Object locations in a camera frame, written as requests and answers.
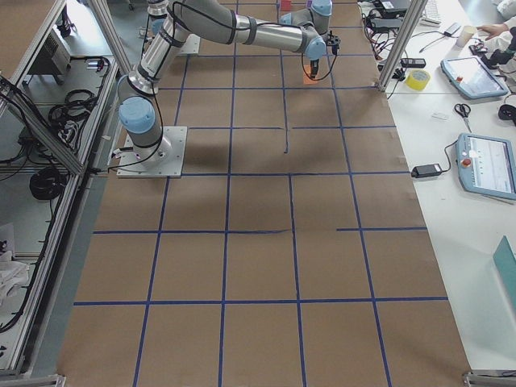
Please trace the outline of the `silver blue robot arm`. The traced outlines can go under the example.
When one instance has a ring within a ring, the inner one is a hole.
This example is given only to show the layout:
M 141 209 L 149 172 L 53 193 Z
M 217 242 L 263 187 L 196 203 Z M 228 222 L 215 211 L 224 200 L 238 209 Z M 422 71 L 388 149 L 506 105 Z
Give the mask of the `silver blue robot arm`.
M 159 164 L 170 149 L 156 101 L 164 72 L 191 35 L 217 44 L 256 45 L 301 54 L 316 79 L 319 60 L 338 53 L 340 39 L 329 29 L 330 1 L 288 13 L 277 22 L 239 15 L 217 1 L 150 1 L 150 15 L 162 24 L 140 62 L 118 85 L 119 121 L 132 142 L 135 164 Z

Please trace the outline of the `person hand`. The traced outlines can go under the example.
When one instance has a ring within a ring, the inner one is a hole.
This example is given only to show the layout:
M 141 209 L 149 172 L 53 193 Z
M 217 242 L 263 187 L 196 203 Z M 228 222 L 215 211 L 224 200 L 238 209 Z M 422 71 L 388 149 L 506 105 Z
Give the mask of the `person hand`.
M 494 37 L 499 36 L 501 33 L 507 31 L 508 27 L 504 23 L 495 23 L 478 26 L 477 30 L 486 33 L 486 39 L 490 40 Z

